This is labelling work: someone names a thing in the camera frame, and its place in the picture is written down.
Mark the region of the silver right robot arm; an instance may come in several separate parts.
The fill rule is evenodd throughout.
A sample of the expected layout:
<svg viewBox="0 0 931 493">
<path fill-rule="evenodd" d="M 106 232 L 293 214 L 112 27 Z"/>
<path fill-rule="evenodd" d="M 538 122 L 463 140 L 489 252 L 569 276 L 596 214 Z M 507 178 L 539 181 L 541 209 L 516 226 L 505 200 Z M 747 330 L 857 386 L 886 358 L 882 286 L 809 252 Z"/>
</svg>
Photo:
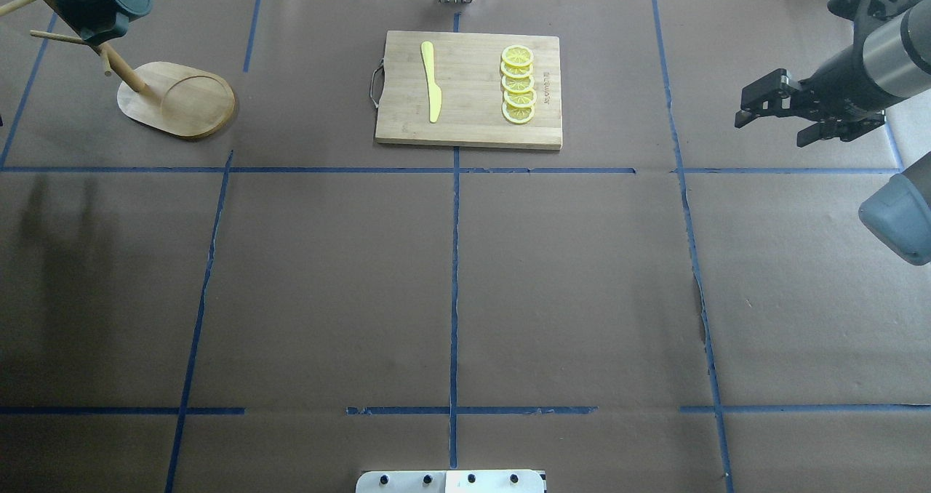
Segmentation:
<svg viewBox="0 0 931 493">
<path fill-rule="evenodd" d="M 929 0 L 829 0 L 852 23 L 852 42 L 808 78 L 772 70 L 742 89 L 735 128 L 777 116 L 804 119 L 799 148 L 821 140 L 851 142 L 887 124 L 889 109 L 929 96 Z M 858 217 L 911 265 L 930 257 L 929 155 L 915 159 L 867 198 Z"/>
</svg>

